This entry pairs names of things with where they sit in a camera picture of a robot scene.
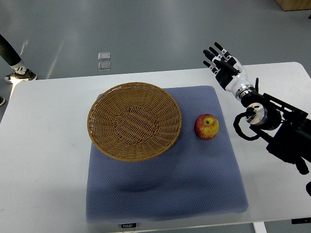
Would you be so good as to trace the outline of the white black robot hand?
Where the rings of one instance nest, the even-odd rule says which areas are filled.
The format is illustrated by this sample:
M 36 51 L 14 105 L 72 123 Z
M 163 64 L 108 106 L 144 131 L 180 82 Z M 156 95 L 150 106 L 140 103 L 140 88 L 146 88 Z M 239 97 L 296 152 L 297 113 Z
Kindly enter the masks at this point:
M 253 89 L 254 86 L 248 81 L 246 70 L 238 59 L 217 42 L 214 43 L 214 46 L 203 50 L 203 54 L 207 58 L 203 64 L 215 75 L 219 85 L 235 96 L 246 89 Z

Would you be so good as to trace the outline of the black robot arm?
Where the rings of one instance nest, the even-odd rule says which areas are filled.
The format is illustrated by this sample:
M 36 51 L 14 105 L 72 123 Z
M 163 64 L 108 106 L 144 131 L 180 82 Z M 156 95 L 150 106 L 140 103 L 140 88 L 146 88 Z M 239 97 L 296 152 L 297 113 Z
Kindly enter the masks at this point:
M 270 154 L 307 175 L 311 160 L 308 113 L 266 93 L 259 94 L 257 85 L 238 88 L 238 99 L 246 110 L 235 117 L 236 133 L 248 141 L 262 138 Z

